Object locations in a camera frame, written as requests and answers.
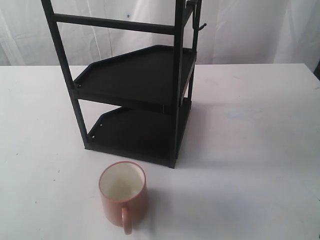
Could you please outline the terracotta ceramic mug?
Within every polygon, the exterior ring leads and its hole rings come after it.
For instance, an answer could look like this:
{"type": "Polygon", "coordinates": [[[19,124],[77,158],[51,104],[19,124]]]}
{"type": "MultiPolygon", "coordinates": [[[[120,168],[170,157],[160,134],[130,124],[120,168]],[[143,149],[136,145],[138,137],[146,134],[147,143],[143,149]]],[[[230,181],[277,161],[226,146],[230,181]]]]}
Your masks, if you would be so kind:
{"type": "Polygon", "coordinates": [[[132,161],[119,161],[100,175],[98,189],[104,215],[130,235],[148,210],[147,178],[144,170],[132,161]]]}

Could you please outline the black metal shelf rack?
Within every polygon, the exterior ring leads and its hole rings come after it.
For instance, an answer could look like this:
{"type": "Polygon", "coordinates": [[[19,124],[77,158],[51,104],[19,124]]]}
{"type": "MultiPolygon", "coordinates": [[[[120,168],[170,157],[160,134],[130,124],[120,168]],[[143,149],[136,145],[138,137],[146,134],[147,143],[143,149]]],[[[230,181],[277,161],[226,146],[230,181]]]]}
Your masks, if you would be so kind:
{"type": "Polygon", "coordinates": [[[199,0],[175,3],[174,25],[56,13],[42,1],[84,147],[174,168],[192,106],[199,0]],[[58,23],[174,37],[91,63],[72,78],[58,23]]]}

